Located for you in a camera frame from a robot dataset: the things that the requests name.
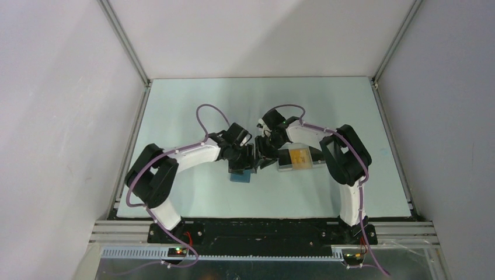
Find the blue leather card holder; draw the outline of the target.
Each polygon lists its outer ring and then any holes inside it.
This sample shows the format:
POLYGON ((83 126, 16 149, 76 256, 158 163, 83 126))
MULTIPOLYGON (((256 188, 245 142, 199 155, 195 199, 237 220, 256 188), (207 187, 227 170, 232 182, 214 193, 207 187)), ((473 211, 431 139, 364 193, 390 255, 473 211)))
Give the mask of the blue leather card holder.
POLYGON ((230 174, 230 181, 234 183, 250 183, 251 171, 245 170, 242 174, 230 174))

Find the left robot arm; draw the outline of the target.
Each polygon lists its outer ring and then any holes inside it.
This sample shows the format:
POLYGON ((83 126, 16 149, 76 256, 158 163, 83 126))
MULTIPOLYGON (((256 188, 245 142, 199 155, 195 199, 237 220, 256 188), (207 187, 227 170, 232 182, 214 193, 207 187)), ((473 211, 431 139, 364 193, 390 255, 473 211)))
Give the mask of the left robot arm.
POLYGON ((126 203, 130 196, 140 199, 143 207, 156 223, 160 223, 162 236, 171 243, 184 237, 182 217, 176 210, 170 193, 179 173, 204 163, 220 160, 228 162, 228 172, 242 175, 254 168, 253 135, 237 123, 228 129, 211 132, 198 143, 165 151, 154 143, 147 145, 125 176, 128 187, 126 203))

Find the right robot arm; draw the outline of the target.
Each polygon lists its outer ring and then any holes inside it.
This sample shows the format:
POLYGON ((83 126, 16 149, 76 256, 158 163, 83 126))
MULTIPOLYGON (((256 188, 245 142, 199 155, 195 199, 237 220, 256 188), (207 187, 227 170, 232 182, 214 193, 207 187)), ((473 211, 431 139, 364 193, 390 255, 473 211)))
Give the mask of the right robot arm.
POLYGON ((299 117, 285 118, 276 108, 259 121, 261 134, 255 138, 255 167, 263 169, 279 159, 280 149, 288 143, 304 144, 321 151, 331 177, 340 185, 342 241, 354 244, 365 228, 362 187, 369 178, 372 158, 350 125, 328 129, 305 122, 299 117))

